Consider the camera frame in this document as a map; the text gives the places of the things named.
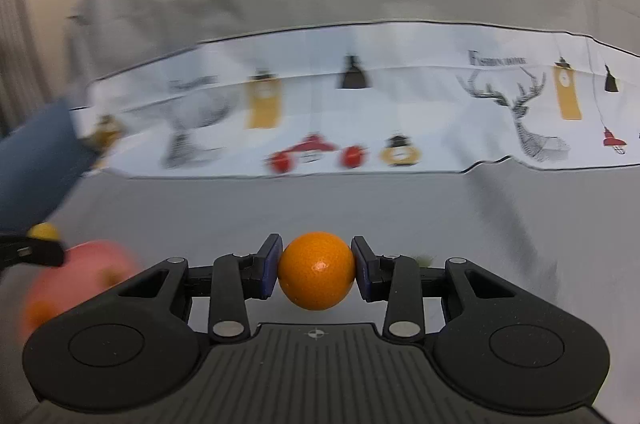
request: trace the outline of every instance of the deer head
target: deer head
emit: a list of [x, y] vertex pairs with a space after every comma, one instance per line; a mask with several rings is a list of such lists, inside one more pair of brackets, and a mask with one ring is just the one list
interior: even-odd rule
[[476, 88], [476, 79], [478, 78], [478, 74], [480, 70], [474, 70], [469, 77], [468, 81], [464, 83], [462, 78], [456, 76], [458, 78], [458, 82], [466, 90], [466, 92], [472, 96], [477, 97], [478, 99], [493, 99], [496, 104], [500, 106], [506, 106], [511, 110], [511, 114], [515, 119], [520, 119], [524, 117], [529, 110], [528, 106], [525, 106], [525, 103], [530, 101], [531, 99], [539, 96], [542, 93], [542, 89], [545, 86], [546, 82], [546, 74], [542, 74], [542, 82], [538, 82], [538, 78], [533, 74], [527, 72], [524, 68], [520, 67], [525, 74], [527, 74], [531, 78], [531, 87], [527, 92], [520, 83], [518, 83], [518, 89], [520, 90], [520, 95], [514, 99], [513, 104], [509, 104], [507, 98], [501, 92], [494, 90], [491, 86], [491, 83], [487, 83], [484, 90], [478, 90]]

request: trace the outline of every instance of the orange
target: orange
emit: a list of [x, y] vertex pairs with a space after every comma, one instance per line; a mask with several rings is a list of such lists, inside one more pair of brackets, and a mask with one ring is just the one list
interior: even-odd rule
[[282, 253], [278, 280], [287, 298], [307, 310], [325, 310], [347, 295], [356, 276], [351, 249], [328, 232], [297, 237]]

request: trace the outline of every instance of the triangular cutout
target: triangular cutout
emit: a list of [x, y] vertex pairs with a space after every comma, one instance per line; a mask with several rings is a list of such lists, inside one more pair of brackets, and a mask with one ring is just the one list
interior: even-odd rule
[[141, 279], [123, 290], [120, 296], [125, 298], [155, 298], [168, 275], [169, 271], [167, 269], [158, 270], [151, 276]]
[[513, 298], [514, 294], [502, 285], [495, 283], [475, 270], [466, 273], [466, 279], [474, 294], [482, 299]]

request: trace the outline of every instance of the deer illustration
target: deer illustration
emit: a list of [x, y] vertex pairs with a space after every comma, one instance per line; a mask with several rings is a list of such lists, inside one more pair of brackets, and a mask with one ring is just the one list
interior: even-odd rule
[[511, 117], [513, 117], [513, 123], [518, 133], [518, 139], [520, 141], [520, 147], [523, 152], [537, 160], [538, 162], [544, 162], [545, 160], [557, 161], [567, 158], [567, 154], [571, 149], [570, 146], [560, 137], [548, 137], [545, 135], [539, 135], [527, 130], [521, 122], [521, 119], [527, 115], [529, 107], [526, 103], [531, 99], [535, 99], [542, 93], [542, 89], [545, 87], [546, 74], [542, 73], [542, 82], [538, 81], [538, 78], [527, 72], [524, 68], [520, 67], [525, 74], [531, 78], [531, 86], [529, 90], [525, 90], [524, 86], [518, 83], [518, 89], [520, 94], [513, 100], [513, 104], [510, 104], [504, 94], [494, 90], [491, 83], [487, 83], [484, 91], [476, 88], [476, 79], [480, 70], [475, 70], [468, 81], [465, 83], [462, 78], [456, 76], [460, 85], [466, 90], [466, 92], [478, 99], [493, 99], [496, 104], [500, 106], [506, 106], [511, 111]]

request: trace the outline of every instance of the gray curtain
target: gray curtain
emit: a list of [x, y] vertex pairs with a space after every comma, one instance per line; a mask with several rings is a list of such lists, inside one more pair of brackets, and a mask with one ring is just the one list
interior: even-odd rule
[[0, 133], [50, 99], [24, 0], [0, 0]]

